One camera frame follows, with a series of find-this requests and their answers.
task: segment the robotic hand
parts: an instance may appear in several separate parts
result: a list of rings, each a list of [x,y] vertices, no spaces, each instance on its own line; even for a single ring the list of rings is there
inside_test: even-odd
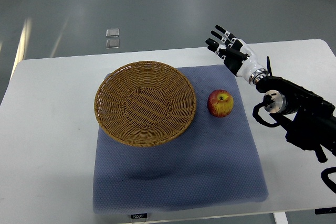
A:
[[[220,40],[207,39],[208,49],[224,60],[225,66],[237,77],[243,77],[256,89],[265,93],[262,103],[253,109],[253,117],[267,127],[282,126],[286,131],[286,140],[303,149],[315,151],[319,162],[324,163],[327,157],[321,146],[336,156],[336,118],[333,116],[335,106],[322,97],[304,89],[281,77],[272,76],[269,57],[267,70],[257,62],[255,53],[241,39],[237,39],[227,30],[216,26],[223,33],[215,31],[211,34]],[[258,114],[264,107],[276,121],[270,124]],[[294,120],[284,115],[295,113]],[[336,193],[336,184],[328,175],[336,172],[336,167],[322,172],[322,179]]]
[[[216,26],[216,29],[222,32],[224,37],[215,31],[211,31],[211,34],[223,44],[208,39],[206,40],[208,49],[220,56],[225,66],[235,76],[243,77],[248,83],[255,84],[260,77],[268,74],[267,70],[259,65],[255,53],[245,42],[220,26]]]

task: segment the wicker basket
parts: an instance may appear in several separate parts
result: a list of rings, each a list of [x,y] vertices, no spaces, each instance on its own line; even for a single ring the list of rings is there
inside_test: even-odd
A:
[[[108,75],[94,107],[99,125],[111,138],[150,147],[175,139],[188,128],[196,111],[196,95],[177,69],[140,61]]]

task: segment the gray floor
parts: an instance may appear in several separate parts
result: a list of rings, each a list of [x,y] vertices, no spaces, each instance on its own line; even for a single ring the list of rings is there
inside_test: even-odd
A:
[[[216,24],[247,43],[319,38],[336,54],[336,0],[0,0],[0,101],[26,20],[25,59],[204,47]],[[106,49],[107,28],[120,28],[120,48]],[[288,220],[335,223],[336,215]],[[274,223],[272,215],[200,222]]]

